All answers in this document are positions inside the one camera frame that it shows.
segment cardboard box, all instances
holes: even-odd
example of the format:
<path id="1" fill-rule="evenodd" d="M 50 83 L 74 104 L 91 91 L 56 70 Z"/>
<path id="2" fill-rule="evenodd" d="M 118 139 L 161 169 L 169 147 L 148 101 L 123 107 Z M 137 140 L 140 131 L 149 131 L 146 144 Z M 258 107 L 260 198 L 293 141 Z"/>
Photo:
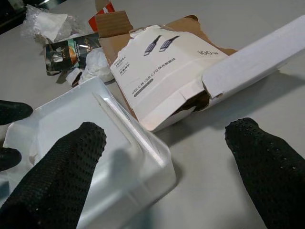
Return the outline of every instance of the cardboard box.
<path id="1" fill-rule="evenodd" d="M 303 30 L 305 17 L 291 22 L 236 52 L 233 49 L 223 49 L 213 44 L 201 31 L 198 19 L 191 15 L 161 26 L 161 29 L 164 30 L 161 36 L 168 38 L 165 34 L 172 31 L 189 32 L 210 44 L 210 47 L 205 46 L 203 50 L 198 50 L 198 53 L 202 55 L 213 54 L 218 52 L 213 48 L 217 48 L 218 53 L 231 56 L 219 58 L 219 62 L 213 61 L 210 66 L 206 65 L 208 68 L 201 68 L 201 72 L 192 72 L 190 68 L 185 68 L 187 71 L 184 71 L 185 69 L 178 65 L 176 68 L 182 74 L 174 72 L 174 69 L 172 69 L 171 73 L 166 72 L 163 76 L 159 76 L 157 80 L 154 79 L 155 84 L 148 85 L 147 82 L 151 81 L 151 78 L 147 75 L 151 76 L 152 66 L 155 65 L 156 69 L 159 69 L 159 61 L 164 61 L 160 55 L 160 58 L 150 57 L 163 50 L 162 44 L 165 43 L 165 40 L 158 38 L 157 34 L 159 32 L 151 32 L 151 27 L 146 30 L 145 28 L 132 30 L 133 27 L 124 11 L 97 15 L 96 21 L 100 44 L 104 49 L 112 73 L 130 112 L 150 131 L 159 130 L 183 119 L 192 112 L 211 107 L 276 71 L 305 48 Z M 178 45 L 179 39 L 173 41 L 173 44 Z M 194 39 L 194 37 L 189 36 L 190 42 L 199 45 L 198 39 L 196 41 Z M 184 43 L 185 47 L 178 45 L 179 48 L 176 48 L 177 52 L 181 51 L 181 58 L 184 55 L 190 55 L 187 50 L 183 49 L 188 49 L 191 44 L 188 44 L 186 40 L 184 40 Z M 139 64 L 138 77 L 135 69 L 132 71 L 134 76 L 123 73 L 123 69 L 124 71 L 128 70 L 131 63 L 135 64 L 134 62 Z M 205 65 L 203 62 L 198 63 L 201 67 Z M 139 85 L 138 90 L 131 90 L 134 85 Z"/>
<path id="2" fill-rule="evenodd" d="M 131 39 L 130 32 L 137 30 L 133 30 L 133 26 L 130 24 L 126 12 L 124 11 L 96 15 L 96 21 L 100 35 L 100 44 L 103 47 L 108 63 L 111 66 L 118 58 L 118 52 L 122 50 Z M 201 31 L 198 19 L 193 15 L 170 22 L 165 26 L 162 26 L 162 28 L 166 29 L 167 31 L 190 32 L 201 38 L 203 41 L 206 41 L 208 44 L 214 47 L 215 50 L 217 49 L 218 52 L 222 53 L 223 55 L 231 55 L 236 52 L 233 49 L 223 49 L 213 44 L 204 34 L 204 32 Z M 175 98 L 168 99 L 165 104 L 161 104 L 159 106 L 156 104 L 154 112 L 151 113 L 152 116 L 146 116 L 144 118 L 143 116 L 139 116 L 139 109 L 135 111 L 134 107 L 132 107 L 131 103 L 128 101 L 127 96 L 124 94 L 122 88 L 121 90 L 123 91 L 124 99 L 130 109 L 131 114 L 137 118 L 146 129 L 156 130 L 156 128 L 160 129 L 171 125 L 172 123 L 186 117 L 191 112 L 199 111 L 206 107 L 209 103 L 209 96 L 204 91 L 202 83 L 199 88 L 200 89 L 197 87 L 194 91 L 187 92 L 188 95 L 181 96 L 181 94 L 179 95 L 179 92 L 176 93 L 177 96 Z"/>

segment white plastic tray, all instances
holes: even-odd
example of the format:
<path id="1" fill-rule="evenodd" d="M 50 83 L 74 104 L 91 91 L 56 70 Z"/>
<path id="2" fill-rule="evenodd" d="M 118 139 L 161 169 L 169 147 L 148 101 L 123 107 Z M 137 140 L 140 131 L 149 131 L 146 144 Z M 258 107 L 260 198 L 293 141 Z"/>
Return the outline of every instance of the white plastic tray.
<path id="1" fill-rule="evenodd" d="M 107 144 L 94 171 L 78 228 L 99 225 L 116 229 L 173 187 L 176 177 L 168 147 L 145 131 L 99 78 L 86 81 L 9 126 L 4 147 L 18 149 L 22 161 L 2 172 L 0 178 L 9 181 L 12 192 L 59 138 L 86 121 L 105 130 Z"/>

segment torn cardboard box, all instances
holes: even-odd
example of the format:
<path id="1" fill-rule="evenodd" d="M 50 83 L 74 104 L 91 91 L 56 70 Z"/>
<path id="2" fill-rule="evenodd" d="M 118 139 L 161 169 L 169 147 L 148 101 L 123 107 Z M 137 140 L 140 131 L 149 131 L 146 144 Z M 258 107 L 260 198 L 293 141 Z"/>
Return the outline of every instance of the torn cardboard box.
<path id="1" fill-rule="evenodd" d="M 251 73 L 255 66 L 257 74 L 243 78 L 238 72 L 239 78 L 235 78 L 234 74 L 215 73 L 218 63 L 228 61 L 231 57 L 227 56 L 236 51 L 214 45 L 201 31 L 195 16 L 133 31 L 124 11 L 97 15 L 96 21 L 100 44 L 125 101 L 132 115 L 151 131 L 175 123 L 191 112 L 207 109 L 226 98 L 227 92 L 237 92 L 266 76 L 268 70 L 261 59 L 252 57 L 249 69 L 231 63 L 235 69 L 232 72 L 243 69 Z M 280 62 L 276 60 L 270 63 L 273 71 Z M 211 68 L 214 72 L 207 79 L 205 72 Z M 224 82 L 229 82 L 230 88 L 219 82 L 215 74 L 226 77 Z M 212 95 L 209 86 L 221 93 Z"/>

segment usb-c cable illustration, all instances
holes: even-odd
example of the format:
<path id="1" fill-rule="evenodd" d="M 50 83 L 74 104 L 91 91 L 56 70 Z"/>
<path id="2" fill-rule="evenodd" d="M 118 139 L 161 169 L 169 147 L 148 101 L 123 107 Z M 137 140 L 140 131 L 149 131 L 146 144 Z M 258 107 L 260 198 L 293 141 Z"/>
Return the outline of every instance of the usb-c cable illustration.
<path id="1" fill-rule="evenodd" d="M 154 41 L 152 43 L 150 43 L 150 45 L 148 45 L 148 47 L 146 48 L 146 50 L 144 52 L 144 56 L 147 56 L 152 52 L 152 50 L 155 48 L 160 37 L 161 37 L 161 35 L 159 35 L 156 39 L 154 39 Z"/>
<path id="2" fill-rule="evenodd" d="M 178 37 L 180 37 L 180 36 L 174 36 L 173 38 L 168 39 L 167 41 L 164 41 L 164 43 L 163 43 L 163 45 L 161 46 L 159 52 L 165 51 L 165 50 L 170 46 L 170 44 L 171 44 L 175 39 L 177 39 Z"/>

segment gray work surface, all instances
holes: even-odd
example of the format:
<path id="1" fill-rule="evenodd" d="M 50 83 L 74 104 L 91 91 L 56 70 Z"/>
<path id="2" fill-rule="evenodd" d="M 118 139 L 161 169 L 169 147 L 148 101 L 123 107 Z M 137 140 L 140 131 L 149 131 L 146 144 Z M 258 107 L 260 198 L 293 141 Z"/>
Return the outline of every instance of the gray work surface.
<path id="1" fill-rule="evenodd" d="M 303 0 L 113 0 L 135 28 L 196 15 L 222 47 L 241 49 L 305 14 Z M 68 0 L 53 10 L 87 21 L 94 0 Z M 20 37 L 20 26 L 0 35 L 0 99 L 34 108 L 70 89 L 47 76 L 42 48 Z M 119 97 L 116 85 L 110 89 Z M 243 187 L 224 127 L 251 117 L 305 156 L 305 56 L 207 111 L 160 131 L 170 147 L 177 187 L 144 211 L 128 229 L 265 229 Z"/>

